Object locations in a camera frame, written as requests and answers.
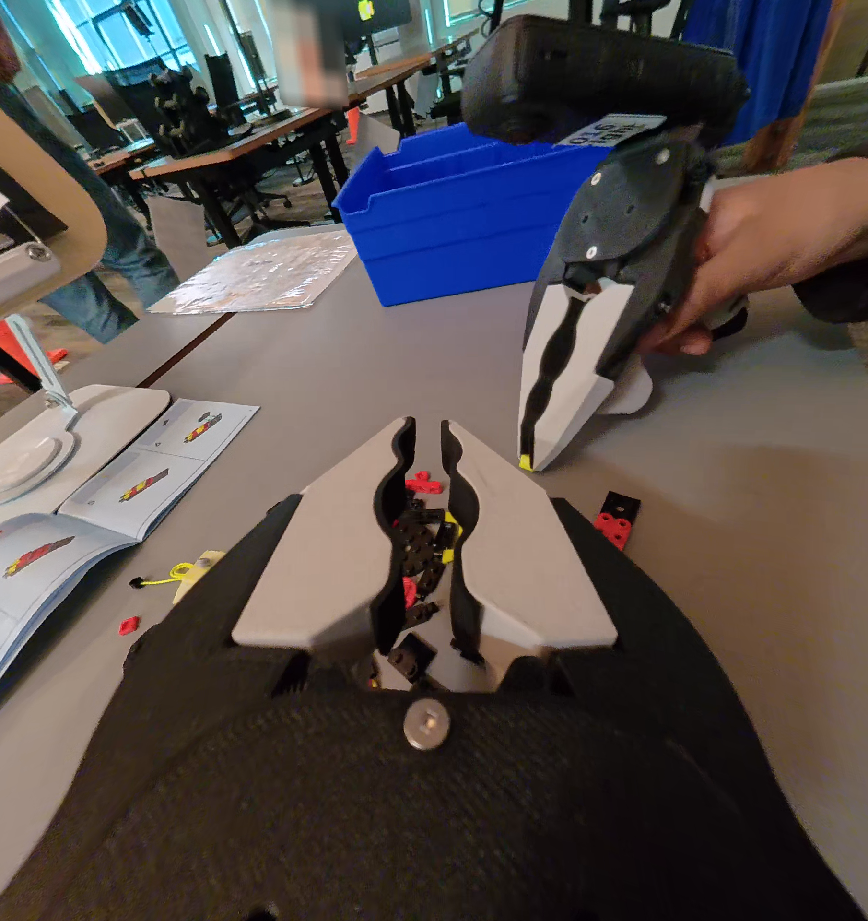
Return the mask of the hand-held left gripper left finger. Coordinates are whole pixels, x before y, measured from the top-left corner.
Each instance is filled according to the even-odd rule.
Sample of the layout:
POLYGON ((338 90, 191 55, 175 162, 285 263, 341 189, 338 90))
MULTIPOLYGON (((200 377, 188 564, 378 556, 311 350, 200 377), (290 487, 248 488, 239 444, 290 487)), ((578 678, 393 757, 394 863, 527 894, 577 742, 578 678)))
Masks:
POLYGON ((407 505, 416 420, 397 417, 297 496, 233 628, 239 647, 344 661, 388 653, 405 627, 407 505))

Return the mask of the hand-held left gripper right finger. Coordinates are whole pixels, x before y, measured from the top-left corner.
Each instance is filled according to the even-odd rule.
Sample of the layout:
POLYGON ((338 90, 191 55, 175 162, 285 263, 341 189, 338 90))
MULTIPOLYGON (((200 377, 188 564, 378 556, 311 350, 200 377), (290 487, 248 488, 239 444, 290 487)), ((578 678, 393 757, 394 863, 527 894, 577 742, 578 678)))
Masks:
POLYGON ((451 564, 451 647, 463 690, 496 690, 519 659, 611 649, 617 630, 550 496, 467 429, 440 425, 451 564))

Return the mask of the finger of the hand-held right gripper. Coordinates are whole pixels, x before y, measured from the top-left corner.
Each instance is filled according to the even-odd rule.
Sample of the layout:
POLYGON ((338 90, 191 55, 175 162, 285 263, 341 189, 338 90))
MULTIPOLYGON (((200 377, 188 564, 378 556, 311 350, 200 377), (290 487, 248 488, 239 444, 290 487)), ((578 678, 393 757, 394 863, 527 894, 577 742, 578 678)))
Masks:
POLYGON ((634 287, 609 283, 597 295, 582 297, 587 305, 578 323, 574 353, 555 382, 543 418, 536 424, 534 472, 546 469, 613 391, 611 378, 598 373, 604 348, 621 319, 634 287))
POLYGON ((574 353, 578 323, 587 302, 564 285, 549 285, 523 349, 519 400, 519 455, 537 461, 536 424, 543 418, 555 382, 574 353))

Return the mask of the pile of lego pieces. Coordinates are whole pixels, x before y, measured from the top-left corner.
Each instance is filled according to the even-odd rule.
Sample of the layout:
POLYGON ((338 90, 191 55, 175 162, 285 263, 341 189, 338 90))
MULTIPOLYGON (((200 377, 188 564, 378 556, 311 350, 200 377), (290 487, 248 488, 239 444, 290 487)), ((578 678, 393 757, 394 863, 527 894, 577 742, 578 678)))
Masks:
POLYGON ((408 690, 436 683, 438 654, 449 644, 448 595, 456 544, 462 534, 447 508, 444 474, 420 468, 405 476, 405 508, 394 519, 392 534, 402 554, 405 618, 387 653, 374 652, 367 689, 408 690))

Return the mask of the partly built lego model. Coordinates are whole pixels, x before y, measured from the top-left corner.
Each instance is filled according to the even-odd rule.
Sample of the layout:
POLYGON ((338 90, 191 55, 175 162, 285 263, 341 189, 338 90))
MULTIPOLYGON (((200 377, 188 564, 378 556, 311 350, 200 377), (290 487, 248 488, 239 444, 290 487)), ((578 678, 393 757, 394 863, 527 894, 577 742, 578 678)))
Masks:
POLYGON ((593 526, 609 543, 624 551, 641 508, 640 499, 611 490, 602 502, 593 526))

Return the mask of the lego instruction booklet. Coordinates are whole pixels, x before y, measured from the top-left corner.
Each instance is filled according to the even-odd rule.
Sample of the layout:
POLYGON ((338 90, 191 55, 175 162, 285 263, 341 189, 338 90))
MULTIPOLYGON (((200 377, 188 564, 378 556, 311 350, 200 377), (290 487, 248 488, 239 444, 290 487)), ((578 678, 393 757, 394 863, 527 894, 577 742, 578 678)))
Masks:
POLYGON ((177 400, 59 509, 0 513, 0 681, 79 582, 145 541, 258 412, 177 400))

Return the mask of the person's right hand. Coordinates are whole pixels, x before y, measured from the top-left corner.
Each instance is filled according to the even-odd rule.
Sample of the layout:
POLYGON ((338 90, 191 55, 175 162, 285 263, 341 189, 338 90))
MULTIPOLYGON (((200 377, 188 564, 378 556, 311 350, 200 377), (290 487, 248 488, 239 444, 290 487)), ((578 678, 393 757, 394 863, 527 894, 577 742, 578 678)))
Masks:
POLYGON ((801 282, 868 253, 868 160, 849 157, 718 190, 679 306, 641 352, 704 354, 704 319, 741 295, 801 282))

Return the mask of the blue plastic bin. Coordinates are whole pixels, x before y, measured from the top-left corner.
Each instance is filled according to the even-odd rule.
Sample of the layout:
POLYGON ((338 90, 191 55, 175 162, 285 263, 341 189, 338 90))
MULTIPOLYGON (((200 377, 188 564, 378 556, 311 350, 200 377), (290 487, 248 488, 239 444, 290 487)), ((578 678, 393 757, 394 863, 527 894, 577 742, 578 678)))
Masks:
POLYGON ((609 147, 513 145, 465 124, 374 148, 335 208, 389 307, 532 282, 609 147))

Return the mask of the white document stand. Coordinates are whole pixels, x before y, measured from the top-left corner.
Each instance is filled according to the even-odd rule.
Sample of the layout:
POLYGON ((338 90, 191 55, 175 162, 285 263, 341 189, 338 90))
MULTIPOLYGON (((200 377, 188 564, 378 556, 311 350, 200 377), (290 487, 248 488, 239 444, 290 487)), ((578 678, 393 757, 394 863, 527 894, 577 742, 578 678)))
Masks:
POLYGON ((163 390, 91 385, 67 391, 17 310, 93 270, 106 245, 103 217, 69 174, 0 109, 0 178, 47 213, 32 229, 0 190, 0 322, 37 373, 47 406, 0 443, 0 512, 53 512, 169 405, 163 390))

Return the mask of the clear plastic document sleeve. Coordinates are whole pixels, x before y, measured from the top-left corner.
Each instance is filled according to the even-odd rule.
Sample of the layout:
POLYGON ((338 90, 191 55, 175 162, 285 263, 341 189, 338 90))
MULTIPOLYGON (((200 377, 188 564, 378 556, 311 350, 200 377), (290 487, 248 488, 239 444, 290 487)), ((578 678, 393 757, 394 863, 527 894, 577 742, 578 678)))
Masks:
POLYGON ((302 235, 267 234, 214 259, 150 312, 177 317, 311 307, 356 257, 339 224, 302 235))

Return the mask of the orange traffic cone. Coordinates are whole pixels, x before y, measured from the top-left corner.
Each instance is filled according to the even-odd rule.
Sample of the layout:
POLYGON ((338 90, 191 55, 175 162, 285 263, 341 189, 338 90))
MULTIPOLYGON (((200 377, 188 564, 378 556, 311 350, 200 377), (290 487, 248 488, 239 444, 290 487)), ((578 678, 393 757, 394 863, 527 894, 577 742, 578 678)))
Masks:
MULTIPOLYGON (((34 376, 38 376, 31 360, 15 338, 7 322, 4 320, 0 322, 0 349, 10 359, 13 359, 34 376)), ((54 364, 55 369, 59 369, 66 363, 65 360, 69 356, 69 351, 66 348, 50 349, 46 351, 46 354, 47 360, 54 364)))

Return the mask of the wood-top desk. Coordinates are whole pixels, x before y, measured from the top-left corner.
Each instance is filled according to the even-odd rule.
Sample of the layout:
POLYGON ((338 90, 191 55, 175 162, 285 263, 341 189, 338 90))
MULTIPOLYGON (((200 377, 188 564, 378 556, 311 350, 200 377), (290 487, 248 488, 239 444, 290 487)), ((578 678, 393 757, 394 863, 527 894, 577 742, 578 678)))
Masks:
POLYGON ((158 179, 186 185, 197 197, 217 236, 228 248, 242 245, 233 221, 217 194, 215 180, 225 179, 248 168, 254 172, 252 158, 270 144, 279 146, 279 161, 301 153, 309 154, 313 171, 325 195, 332 220, 342 222, 336 208, 339 187, 348 180, 348 168, 338 144, 338 132, 347 127, 343 109, 302 109, 284 120, 257 128, 241 140, 220 149, 181 158, 160 156, 129 171, 136 181, 158 179))

